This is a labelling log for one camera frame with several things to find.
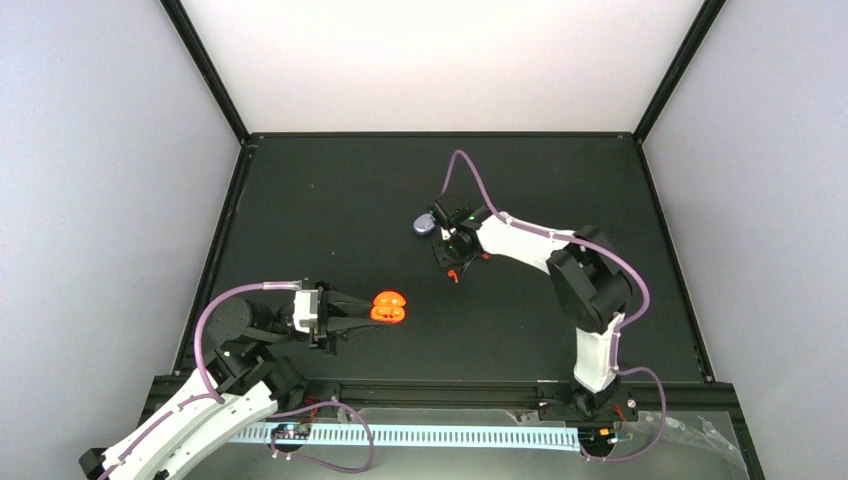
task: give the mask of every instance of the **orange object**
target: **orange object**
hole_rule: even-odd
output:
[[[406,317],[403,307],[382,307],[375,305],[371,309],[371,320],[386,323],[398,323]]]
[[[374,305],[378,307],[402,307],[406,305],[406,299],[397,292],[386,290],[374,297]]]

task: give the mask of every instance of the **purple cable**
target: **purple cable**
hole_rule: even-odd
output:
[[[336,472],[339,472],[339,473],[355,474],[355,473],[362,473],[362,472],[365,472],[368,469],[370,469],[371,464],[374,463],[374,433],[371,432],[371,428],[368,427],[368,422],[366,422],[365,419],[362,418],[362,415],[360,415],[359,412],[357,412],[353,407],[351,407],[349,405],[345,405],[344,403],[340,403],[340,402],[319,402],[319,403],[316,403],[314,405],[309,405],[307,407],[299,408],[297,410],[292,410],[290,412],[275,413],[273,415],[268,416],[267,418],[271,419],[271,418],[293,417],[295,415],[300,415],[302,413],[311,412],[312,410],[315,410],[315,409],[318,409],[318,408],[323,408],[323,407],[341,408],[342,410],[350,413],[353,416],[353,418],[356,419],[356,421],[358,421],[360,424],[362,424],[362,427],[365,428],[365,434],[368,436],[368,460],[361,467],[349,468],[349,467],[341,467],[339,465],[334,465],[332,463],[325,462],[324,460],[319,460],[317,458],[308,457],[306,455],[301,455],[301,454],[298,454],[298,453],[286,453],[285,454],[286,459],[288,460],[288,459],[294,458],[296,460],[304,460],[306,462],[318,465],[320,467],[329,468],[330,470],[333,470],[333,471],[336,471]],[[280,452],[277,449],[277,439],[278,439],[278,437],[280,437],[280,435],[281,434],[274,435],[274,438],[271,439],[271,450],[274,452],[275,456],[279,453],[284,453],[284,452]]]
[[[185,407],[186,405],[188,405],[192,402],[196,402],[198,400],[203,400],[204,398],[214,399],[215,397],[208,394],[208,393],[205,393],[203,395],[198,395],[196,397],[194,397],[194,396],[189,397],[188,399],[183,400],[182,402],[178,403],[177,406],[179,406],[180,408],[183,408],[183,407]],[[161,417],[157,418],[153,423],[151,423],[150,426],[145,428],[143,432],[141,432],[137,437],[135,437],[135,440],[130,442],[129,446],[123,451],[123,453],[118,455],[118,460],[120,460],[121,463],[123,463],[123,461],[126,460],[126,458],[129,457],[132,454],[135,447],[137,447],[138,444],[141,443],[142,440],[147,438],[147,436],[150,435],[150,433],[153,432],[153,430],[155,430],[156,427],[161,425],[162,422],[167,420],[173,414],[174,414],[174,412],[172,410],[169,410],[169,411],[165,412]],[[99,477],[97,477],[97,480],[105,480],[105,479],[109,478],[109,475],[111,475],[112,472],[114,472],[115,469],[118,468],[118,465],[120,465],[121,463],[116,463],[116,464],[112,465],[111,467],[107,468],[103,473],[100,474]]]
[[[648,367],[635,367],[635,368],[631,368],[629,370],[624,370],[624,371],[616,372],[616,373],[619,376],[626,377],[628,375],[633,375],[634,373],[640,373],[640,372],[641,373],[647,373],[648,375],[650,375],[654,379],[654,381],[657,383],[657,388],[659,389],[659,392],[660,392],[660,410],[662,411],[662,415],[661,415],[661,418],[660,418],[660,422],[661,422],[660,423],[660,429],[659,429],[659,431],[657,431],[657,435],[654,437],[653,440],[651,440],[651,443],[649,443],[647,447],[643,448],[642,450],[639,450],[636,453],[631,453],[630,455],[625,455],[623,457],[615,457],[615,458],[596,457],[596,456],[593,456],[593,455],[589,455],[589,453],[581,445],[580,446],[580,453],[582,453],[583,456],[586,457],[587,460],[594,460],[594,461],[597,461],[597,462],[626,462],[628,460],[633,460],[633,459],[639,458],[642,455],[648,453],[652,448],[654,448],[657,445],[657,443],[659,443],[660,439],[662,438],[663,432],[665,432],[665,416],[666,416],[665,390],[663,389],[662,382],[660,381],[660,377],[658,377],[657,374],[654,373],[654,371],[651,370]]]
[[[483,184],[483,179],[480,177],[480,172],[477,171],[477,167],[474,166],[474,162],[471,161],[471,157],[469,157],[468,154],[465,153],[465,151],[463,150],[457,150],[453,152],[453,155],[451,155],[450,165],[448,165],[448,173],[445,176],[445,183],[442,185],[442,193],[445,193],[445,191],[448,189],[448,185],[450,185],[451,175],[453,174],[453,167],[456,163],[456,157],[458,156],[461,156],[465,160],[465,163],[468,164],[468,168],[471,170],[471,174],[474,175],[474,180],[477,181],[477,188],[480,189],[480,194],[483,196],[483,201],[486,202],[486,206],[492,212],[492,215],[497,217],[500,221],[509,224],[519,230],[523,230],[529,233],[535,233],[536,235],[541,235],[545,238],[550,238],[551,231],[538,228],[533,225],[527,225],[517,219],[507,219],[497,208],[495,208],[494,203],[492,203],[492,199],[489,197],[489,192],[486,190],[486,185]],[[630,315],[629,318],[625,319],[623,322],[621,322],[620,325],[618,325],[615,330],[616,332],[620,331],[627,325],[630,325],[631,323],[635,322],[642,315],[644,315],[646,311],[648,311],[648,307],[651,305],[651,293],[648,291],[648,285],[645,283],[645,280],[642,279],[642,276],[639,275],[639,272],[637,272],[636,269],[633,268],[629,263],[624,261],[623,258],[619,257],[615,253],[607,250],[606,248],[600,245],[577,237],[573,237],[571,235],[553,232],[553,238],[555,238],[556,240],[562,240],[565,242],[573,243],[575,245],[580,245],[581,247],[588,248],[590,250],[594,250],[600,253],[601,255],[615,262],[636,282],[636,285],[639,287],[639,291],[642,293],[642,305],[639,307],[638,310],[636,310],[633,315]]]
[[[203,328],[206,326],[206,322],[209,320],[209,316],[212,315],[212,312],[218,307],[218,305],[220,305],[224,302],[224,300],[234,295],[238,295],[244,292],[250,292],[253,290],[299,290],[300,288],[301,283],[299,280],[294,280],[290,282],[251,283],[248,285],[242,285],[240,287],[231,288],[226,292],[218,295],[217,297],[215,297],[214,300],[209,302],[209,305],[207,305],[206,308],[203,309],[203,312],[200,314],[200,318],[198,318],[197,320],[197,326],[194,329],[194,361],[197,366],[197,371],[200,374],[200,379],[203,380],[203,385],[206,386],[206,390],[208,392],[203,395],[191,396],[188,399],[178,403],[177,405],[180,408],[183,408],[191,402],[203,400],[204,398],[211,398],[219,404],[224,403],[224,398],[215,390],[215,387],[212,386],[212,381],[209,378],[209,372],[206,370],[206,365],[203,363]],[[164,422],[173,413],[174,412],[172,411],[166,412],[164,415],[157,418],[155,422],[150,424],[149,427],[144,429],[144,431],[141,432],[141,434],[139,434],[139,436],[136,437],[135,440],[130,443],[127,449],[124,450],[123,453],[118,455],[118,460],[123,462],[125,458],[132,454],[133,449],[137,447],[138,444],[141,443],[141,441],[144,440],[148,435],[150,435],[150,432],[155,430],[156,427],[161,425],[162,422]],[[120,464],[118,463],[107,468],[103,473],[100,474],[99,477],[97,477],[97,480],[105,480],[109,478],[109,475],[111,475],[112,472],[115,471],[115,468],[117,468],[118,465]]]
[[[506,218],[497,208],[495,208],[495,205],[492,202],[492,199],[489,197],[489,192],[486,190],[486,185],[483,184],[483,179],[480,176],[480,172],[477,171],[477,167],[474,165],[474,162],[471,160],[471,157],[469,157],[468,154],[465,153],[465,151],[463,151],[463,150],[456,150],[455,152],[453,152],[453,155],[451,155],[451,161],[450,161],[450,164],[448,165],[448,173],[447,173],[447,175],[445,175],[445,183],[442,184],[442,192],[441,193],[445,193],[445,191],[447,191],[447,189],[448,189],[448,185],[450,185],[451,175],[453,174],[453,167],[456,164],[456,157],[458,157],[458,156],[461,156],[465,160],[465,163],[468,165],[468,168],[471,170],[471,174],[474,175],[474,180],[477,181],[477,188],[480,189],[480,194],[483,196],[483,201],[486,203],[486,206],[492,212],[492,215],[497,217],[498,220],[500,220],[500,221],[502,221],[502,222],[504,222],[504,223],[506,223],[510,226],[513,226],[513,227],[515,227],[519,230],[523,230],[525,232],[541,235],[545,238],[549,238],[551,236],[551,233],[553,233],[553,238],[555,238],[557,240],[566,241],[566,242],[569,242],[569,243],[573,243],[575,245],[580,245],[581,247],[584,247],[584,248],[594,250],[594,251],[600,253],[601,255],[609,258],[613,262],[615,262],[619,267],[621,267],[622,270],[627,272],[627,274],[630,275],[631,278],[633,278],[633,281],[636,282],[636,285],[639,287],[639,291],[642,293],[642,305],[639,307],[638,310],[636,310],[636,312],[633,315],[631,315],[629,318],[625,319],[623,322],[621,322],[617,327],[615,327],[613,329],[613,336],[612,336],[611,345],[610,345],[610,364],[614,365],[615,368],[618,368],[617,367],[617,365],[618,365],[618,337],[619,337],[619,333],[621,332],[621,329],[626,327],[627,325],[630,325],[631,323],[635,322],[639,318],[641,318],[645,314],[645,312],[648,310],[648,307],[650,307],[650,305],[651,305],[651,293],[650,293],[650,291],[648,291],[648,285],[645,283],[645,280],[642,279],[642,276],[639,275],[639,272],[637,272],[636,269],[633,268],[629,263],[627,263],[623,258],[619,257],[614,252],[611,252],[610,250],[608,250],[608,249],[606,249],[606,248],[604,248],[600,245],[596,245],[592,242],[589,242],[589,241],[586,241],[586,240],[583,240],[583,239],[580,239],[580,238],[577,238],[577,237],[574,237],[574,236],[571,236],[571,235],[566,235],[564,233],[551,232],[549,230],[545,230],[545,229],[542,229],[542,228],[539,228],[539,227],[536,227],[536,226],[533,226],[533,225],[527,225],[527,224],[521,222],[518,219],[513,220],[513,219]],[[602,460],[602,461],[610,461],[610,462],[612,462],[612,461],[620,462],[620,461],[624,461],[624,460],[631,460],[631,459],[634,459],[636,457],[641,456],[642,454],[644,454],[648,450],[652,449],[657,444],[657,442],[659,442],[660,437],[662,437],[662,433],[663,433],[663,431],[665,431],[666,402],[665,402],[665,390],[663,390],[662,382],[660,382],[660,379],[657,376],[657,374],[654,373],[654,371],[651,370],[648,367],[636,367],[636,368],[631,368],[629,370],[624,370],[624,371],[616,370],[615,373],[616,373],[616,375],[625,377],[627,375],[632,375],[632,374],[638,373],[638,372],[645,372],[648,375],[650,375],[651,377],[653,377],[654,381],[657,382],[657,386],[659,387],[660,402],[661,402],[661,406],[662,406],[662,425],[660,426],[660,431],[657,433],[657,437],[650,443],[650,445],[648,445],[644,449],[642,449],[639,452],[634,453],[632,455],[628,455],[626,457],[620,457],[620,458],[606,460],[606,459],[603,459],[603,458],[600,458],[600,457],[592,457],[592,456],[588,455],[585,451],[583,451],[583,454],[587,458],[589,458],[590,460]]]
[[[203,329],[206,327],[206,322],[209,321],[209,317],[212,315],[212,312],[215,311],[215,309],[218,308],[218,305],[223,303],[224,300],[240,293],[254,290],[299,290],[300,286],[299,280],[292,282],[250,283],[248,285],[242,285],[240,287],[227,290],[215,297],[215,299],[209,302],[209,305],[203,309],[203,312],[200,314],[200,318],[197,319],[197,326],[194,329],[194,362],[197,366],[197,372],[200,374],[200,379],[203,380],[203,385],[206,386],[206,390],[209,392],[209,395],[211,395],[216,402],[224,403],[224,398],[221,397],[221,395],[219,395],[215,390],[215,387],[212,386],[212,380],[209,378],[209,372],[206,370],[206,365],[203,363]]]

